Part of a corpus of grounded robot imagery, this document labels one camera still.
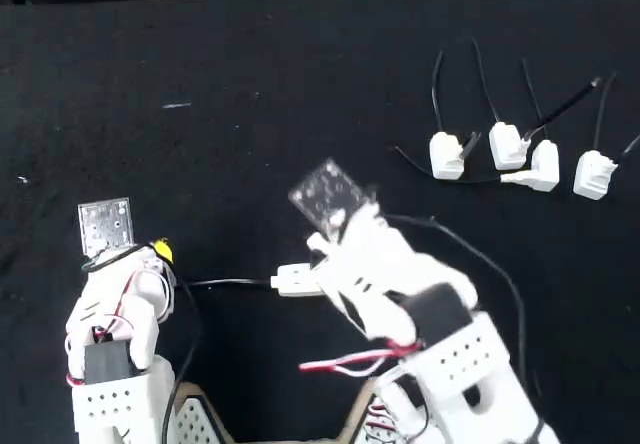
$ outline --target black cable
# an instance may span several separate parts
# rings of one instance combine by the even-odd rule
[[[424,218],[416,218],[411,216],[400,216],[400,215],[390,215],[385,214],[384,217],[387,219],[392,219],[400,222],[405,222],[407,224],[411,224],[414,226],[424,227],[424,228],[432,228],[437,229],[438,231],[446,234],[451,239],[456,241],[462,247],[464,247],[467,251],[480,258],[485,262],[489,267],[491,267],[494,271],[496,271],[500,276],[505,280],[511,293],[513,295],[513,300],[516,306],[516,313],[518,315],[518,376],[520,378],[520,383],[524,388],[525,392],[528,389],[527,383],[527,367],[526,367],[526,344],[527,344],[527,334],[526,334],[526,314],[524,301],[522,300],[522,296],[520,295],[520,291],[514,284],[511,276],[505,271],[502,267],[500,267],[493,259],[487,256],[485,253],[474,247],[468,241],[463,239],[461,236],[453,232],[451,229],[446,227],[443,224],[440,224],[435,217],[431,217],[429,219]]]
[[[540,110],[540,104],[538,103],[538,97],[536,96],[536,91],[533,87],[533,82],[531,81],[531,75],[529,74],[529,66],[527,65],[527,60],[523,57],[520,60],[520,65],[522,67],[522,74],[524,75],[525,83],[527,84],[527,90],[529,91],[529,97],[531,98],[531,102],[536,111],[536,119],[538,121],[542,120],[542,111]],[[543,130],[543,135],[545,139],[549,138],[549,132],[545,127]]]
[[[496,106],[493,105],[493,101],[491,100],[491,95],[489,94],[489,87],[487,86],[487,78],[484,73],[484,65],[482,64],[482,55],[480,54],[480,47],[478,46],[478,41],[476,41],[475,39],[471,39],[471,43],[473,44],[473,49],[476,53],[476,63],[478,64],[478,73],[480,74],[480,82],[482,83],[482,91],[484,92],[484,97],[487,99],[487,103],[491,108],[493,119],[495,120],[495,122],[500,122],[500,117],[498,117]]]
[[[600,85],[600,81],[601,81],[601,79],[599,77],[595,77],[591,82],[589,82],[587,85],[585,85],[583,88],[581,88],[573,96],[571,96],[565,102],[560,104],[560,106],[558,106],[556,109],[551,111],[546,117],[543,117],[542,119],[540,119],[540,121],[538,122],[538,124],[536,124],[535,127],[531,128],[527,132],[525,132],[524,136],[522,137],[522,140],[523,141],[531,140],[531,138],[538,131],[541,131],[542,129],[544,129],[546,126],[551,124],[553,121],[555,121],[558,117],[560,117],[566,111],[568,111],[573,106],[575,106],[582,99],[587,97],[588,94],[590,94],[596,87],[598,87]]]
[[[410,164],[418,172],[435,179],[435,177],[433,177],[433,174],[431,172],[429,172],[426,168],[422,167],[414,159],[412,159],[406,152],[404,152],[404,150],[400,146],[393,146],[391,150],[398,153],[398,155],[400,155],[408,164]],[[449,180],[449,179],[438,179],[438,180],[441,182],[448,182],[450,184],[485,184],[489,182],[500,182],[500,177],[496,176],[496,177],[491,177],[486,179],[479,179],[475,181],[461,181],[459,179],[455,181]]]
[[[127,249],[126,251],[121,252],[120,254],[118,254],[117,256],[112,257],[111,259],[107,259],[104,262],[101,262],[100,264],[85,264],[84,266],[82,266],[82,272],[86,272],[86,273],[90,273],[90,272],[96,272],[99,271],[100,269],[104,269],[107,266],[110,266],[111,264],[114,264],[122,259],[124,259],[127,256],[130,256],[131,254],[133,254],[134,252],[138,252],[140,249],[143,249],[145,247],[150,247],[153,249],[153,246],[151,244],[136,244],[132,247],[130,247],[129,249]]]
[[[602,131],[602,121],[604,120],[604,108],[607,104],[607,98],[609,97],[609,92],[611,91],[611,86],[613,82],[616,80],[617,74],[615,71],[611,71],[609,74],[609,78],[607,79],[606,84],[604,85],[604,89],[602,90],[602,95],[600,96],[600,105],[598,106],[598,117],[596,118],[596,128],[593,131],[593,149],[596,151],[600,147],[600,133]]]
[[[210,279],[203,281],[185,281],[188,287],[202,287],[202,286],[219,286],[224,284],[237,284],[237,285],[248,285],[255,287],[264,287],[266,289],[271,289],[271,281],[266,279]]]
[[[424,434],[425,432],[427,432],[427,428],[429,427],[429,406],[427,405],[427,401],[424,398],[424,395],[422,393],[420,393],[420,395],[422,396],[422,404],[424,405],[424,414],[425,414],[425,421],[424,421],[424,426],[422,426],[422,429],[420,429],[418,432],[416,432],[413,436],[407,436],[404,438],[404,441],[407,444],[412,444],[417,438],[419,438],[422,434]]]
[[[179,280],[180,279],[176,274],[176,281],[179,281]],[[191,308],[193,311],[193,321],[195,325],[195,331],[193,334],[193,342],[191,343],[189,352],[187,353],[187,356],[184,358],[184,361],[182,363],[182,366],[180,367],[180,370],[176,374],[176,380],[173,383],[173,388],[171,389],[171,393],[169,394],[169,400],[167,401],[167,407],[165,408],[165,411],[164,411],[164,418],[162,420],[162,434],[161,434],[162,437],[160,440],[162,444],[167,444],[167,432],[169,431],[169,420],[171,419],[171,414],[173,413],[173,403],[176,400],[176,394],[178,393],[178,388],[180,387],[180,383],[184,379],[184,376],[187,373],[187,370],[189,369],[191,362],[193,361],[193,356],[198,350],[198,346],[200,345],[200,341],[202,339],[202,319],[200,317],[200,311],[198,310],[198,304],[196,303],[196,300],[193,297],[190,286],[182,284],[181,287],[184,288],[185,294],[187,295],[187,298],[189,299],[189,303],[191,304]]]
[[[625,148],[624,151],[622,151],[622,153],[620,154],[620,157],[618,157],[614,162],[616,164],[622,164],[622,161],[625,160],[627,158],[627,156],[631,153],[631,151],[633,151],[636,147],[638,147],[638,143],[640,143],[640,134],[638,134],[630,143],[629,145]]]
[[[442,126],[442,115],[440,114],[440,101],[438,99],[438,91],[440,88],[440,67],[442,65],[443,58],[444,51],[441,50],[438,53],[438,57],[436,57],[436,63],[433,66],[433,73],[431,74],[431,101],[433,102],[433,112],[436,115],[436,126],[438,127],[438,131],[444,130],[444,127]]]

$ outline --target dark background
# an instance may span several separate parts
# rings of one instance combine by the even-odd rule
[[[597,96],[551,129],[551,194],[416,174],[426,156],[439,49],[445,126],[488,132],[468,38],[521,129],[595,75],[619,72],[602,152],[640,131],[640,0],[182,0],[0,9],[0,429],[4,442],[67,443],[64,323],[83,280],[76,205],[129,196],[139,241],[171,239],[191,278],[255,277],[308,258],[312,231],[287,191],[328,156],[388,212],[439,219],[513,276],[529,324],[532,398],[563,442],[635,442],[640,324],[640,156],[592,202],[571,193]],[[190,107],[163,109],[168,103]],[[486,139],[467,177],[490,175]],[[20,182],[24,176],[28,184]],[[505,284],[435,231],[417,250],[467,272],[512,353]],[[206,339],[188,378],[236,440],[335,436],[360,382],[298,362],[366,348],[322,298],[197,291]],[[159,353],[179,365],[190,315],[178,295]]]

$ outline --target yellow component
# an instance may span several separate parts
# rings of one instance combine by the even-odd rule
[[[153,248],[156,250],[156,252],[159,255],[161,255],[167,261],[173,264],[173,251],[169,247],[169,241],[167,241],[164,238],[158,239],[156,242],[153,243]]]

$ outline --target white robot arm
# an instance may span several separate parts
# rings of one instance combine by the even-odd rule
[[[324,234],[308,245],[325,256],[312,273],[331,302],[367,339],[414,346],[376,382],[407,441],[558,443],[515,376],[491,318],[476,309],[466,275],[414,252],[331,160],[290,199]],[[409,399],[403,376],[417,383],[424,407]]]
[[[66,324],[67,383],[80,444],[159,443],[174,384],[155,355],[173,312],[171,250],[135,245],[128,199],[78,208],[87,281]],[[174,443],[173,413],[167,433]]]

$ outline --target white plug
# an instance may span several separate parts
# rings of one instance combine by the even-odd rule
[[[598,151],[585,152],[578,161],[573,192],[595,201],[602,199],[609,192],[611,175],[617,168],[618,164]]]
[[[278,267],[278,274],[271,276],[271,287],[283,297],[321,296],[322,290],[312,279],[308,263]]]
[[[502,174],[500,182],[529,186],[535,191],[551,191],[560,182],[558,146],[548,139],[543,140],[533,151],[530,170]]]
[[[513,124],[496,122],[489,131],[489,144],[496,169],[508,171],[520,169],[527,161],[531,140],[521,139]]]
[[[446,132],[436,132],[429,141],[431,172],[436,179],[454,181],[464,172],[462,146],[458,138]]]

